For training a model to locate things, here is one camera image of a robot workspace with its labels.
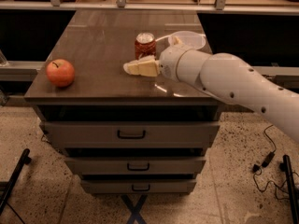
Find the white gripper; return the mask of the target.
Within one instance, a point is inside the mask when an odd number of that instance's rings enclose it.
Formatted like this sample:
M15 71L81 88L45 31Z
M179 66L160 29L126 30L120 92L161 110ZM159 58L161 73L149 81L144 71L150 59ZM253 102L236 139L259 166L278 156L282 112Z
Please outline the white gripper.
M125 63L123 69L133 76L157 77L161 72L164 77L171 80L189 82L193 76L190 52L193 52L193 48L184 44L170 46L161 52L159 67L155 61L156 55L149 55Z

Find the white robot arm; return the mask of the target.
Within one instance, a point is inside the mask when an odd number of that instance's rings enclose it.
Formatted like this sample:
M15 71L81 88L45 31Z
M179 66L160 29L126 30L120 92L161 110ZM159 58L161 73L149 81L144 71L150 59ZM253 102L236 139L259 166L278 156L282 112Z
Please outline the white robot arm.
M182 42L123 66L135 76L163 75L184 82L230 105L241 105L267 119L294 141L299 141L299 95L269 81L252 66L229 53L214 55Z

